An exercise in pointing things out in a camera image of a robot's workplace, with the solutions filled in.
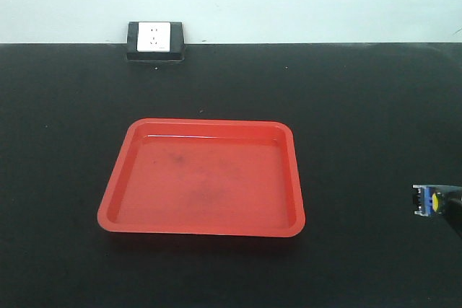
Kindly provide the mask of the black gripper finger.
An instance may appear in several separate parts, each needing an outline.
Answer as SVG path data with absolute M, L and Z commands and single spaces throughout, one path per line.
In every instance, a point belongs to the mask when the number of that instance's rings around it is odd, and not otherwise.
M 461 189 L 454 190 L 446 195 L 446 210 L 444 217 L 456 234 L 461 237 Z

